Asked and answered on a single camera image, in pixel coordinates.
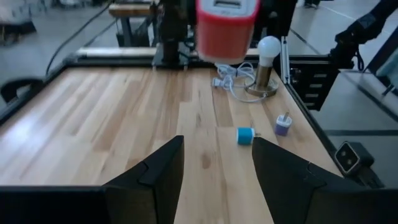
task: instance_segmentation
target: blue cylinder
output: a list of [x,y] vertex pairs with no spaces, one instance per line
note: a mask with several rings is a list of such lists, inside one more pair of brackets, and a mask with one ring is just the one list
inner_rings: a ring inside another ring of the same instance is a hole
[[254,128],[237,128],[236,129],[236,142],[239,145],[251,145],[254,139]]

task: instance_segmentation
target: black cable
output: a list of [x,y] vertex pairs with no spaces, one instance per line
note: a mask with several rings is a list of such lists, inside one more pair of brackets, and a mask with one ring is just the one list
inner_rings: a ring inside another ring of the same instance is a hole
[[80,29],[78,29],[74,34],[72,34],[66,41],[64,41],[54,52],[54,54],[52,55],[49,64],[47,65],[47,68],[45,70],[45,75],[49,75],[49,71],[50,71],[50,67],[52,62],[54,61],[55,57],[58,55],[58,53],[63,49],[63,47],[65,45],[67,45],[71,40],[73,40],[81,31],[83,31],[83,29],[85,29],[89,24],[91,24],[96,18],[98,18],[102,13],[104,13],[104,11],[106,11],[108,9],[108,7],[110,7],[110,5],[112,4],[113,1],[110,1],[102,10],[100,10],[100,12],[98,12],[97,14],[95,14],[91,19],[89,19],[84,25],[82,25],[82,27]]
[[113,22],[111,22],[109,25],[107,25],[103,30],[101,30],[99,33],[97,33],[91,40],[89,40],[83,47],[88,47],[91,45],[99,36],[103,35],[106,31],[109,30],[115,23],[117,25],[118,19],[115,19]]
[[190,58],[191,58],[191,57],[189,57],[189,55],[187,55],[187,54],[185,54],[185,53],[183,53],[183,52],[181,52],[181,51],[178,51],[178,53],[179,53],[180,55],[182,55],[183,57],[187,58],[187,59],[190,59]]
[[361,53],[359,52],[359,47],[357,48],[356,52],[355,52],[355,57],[357,59],[357,67],[359,71],[363,71],[365,69],[365,63],[363,61],[363,58],[361,56]]
[[190,50],[190,51],[193,51],[193,50],[195,50],[195,44],[194,44],[193,46],[190,46],[190,45],[188,44],[188,42],[187,42],[187,41],[184,41],[183,43],[184,43],[184,45],[185,45],[186,47],[188,47],[188,48],[189,48],[189,50]]

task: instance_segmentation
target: blue object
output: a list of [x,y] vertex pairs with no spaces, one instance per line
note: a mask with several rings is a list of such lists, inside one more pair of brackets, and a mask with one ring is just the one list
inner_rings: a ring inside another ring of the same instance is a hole
[[276,120],[275,134],[279,136],[286,136],[290,126],[292,125],[292,122],[293,120],[289,116],[289,113],[286,113],[285,115],[279,115]]
[[253,128],[237,128],[236,129],[236,142],[239,145],[247,146],[253,142],[255,132]]

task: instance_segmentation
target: brass lamp base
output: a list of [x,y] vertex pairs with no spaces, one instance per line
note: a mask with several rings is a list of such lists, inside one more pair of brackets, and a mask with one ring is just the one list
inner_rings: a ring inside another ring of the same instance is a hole
[[[250,84],[252,82],[253,82],[253,80],[250,79],[250,78],[247,78],[244,81],[245,85],[248,85],[248,84]],[[245,88],[245,90],[248,93],[250,93],[250,94],[252,94],[254,96],[258,96],[258,97],[263,97],[264,94],[266,94],[267,97],[274,96],[276,94],[276,90],[277,89],[278,89],[278,83],[275,80],[271,79],[271,78],[269,79],[269,83],[268,83],[268,85],[266,87],[257,86],[256,84],[253,84],[252,86]]]

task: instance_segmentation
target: metal frame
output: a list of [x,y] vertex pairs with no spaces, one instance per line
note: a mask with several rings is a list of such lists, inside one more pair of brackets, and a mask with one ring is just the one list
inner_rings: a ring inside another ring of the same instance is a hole
[[[61,75],[66,69],[73,67],[147,67],[151,68],[153,55],[139,56],[139,55],[115,55],[115,56],[88,56],[84,54],[73,54],[67,57],[59,66],[54,68],[50,75],[45,77],[43,84],[36,86],[35,88],[24,93],[20,97],[16,98],[14,101],[8,104],[5,112],[0,114],[0,126],[3,125],[8,119],[10,119],[14,114],[16,114],[24,105],[26,105],[31,99],[33,99],[37,94],[39,94],[47,85],[54,81],[59,75]],[[256,67],[258,64],[257,55],[248,55],[245,61],[253,63]],[[203,62],[197,56],[190,56],[190,62],[188,68],[214,68],[212,63]],[[308,123],[314,130],[315,134],[318,136],[319,140],[323,144],[324,148],[329,153],[329,156],[334,159],[334,154],[337,151],[336,147],[329,140],[326,133],[322,130],[318,122],[312,116],[311,112],[305,106],[300,95],[296,92],[291,84],[285,84],[287,91],[290,93],[297,106],[300,108],[304,117],[307,119]],[[340,172],[343,174],[343,170],[337,166]],[[363,183],[360,178],[350,177],[358,183]]]
[[310,110],[320,111],[340,71],[327,55],[291,55],[291,84]]
[[[131,2],[129,1],[117,1],[117,4],[120,5],[124,5],[124,4],[131,4]],[[134,2],[134,4],[138,4],[138,5],[148,5],[150,7],[151,4],[149,2],[145,2],[145,1],[137,1]],[[146,16],[143,15],[139,15],[139,16],[115,16],[116,19],[120,20],[121,26],[122,26],[122,30],[121,33],[123,35],[123,46],[119,46],[120,47],[133,47],[133,43],[135,43],[134,38],[136,36],[136,34],[133,33],[133,30],[131,30],[131,25],[130,25],[130,18],[133,17],[144,17],[145,21],[140,25],[140,27],[137,30],[142,30],[143,27],[142,26],[146,26],[149,27],[150,24],[153,25],[153,32],[154,32],[154,37],[155,37],[155,41],[157,41],[157,18],[154,16],[155,13],[153,14],[149,14]]]

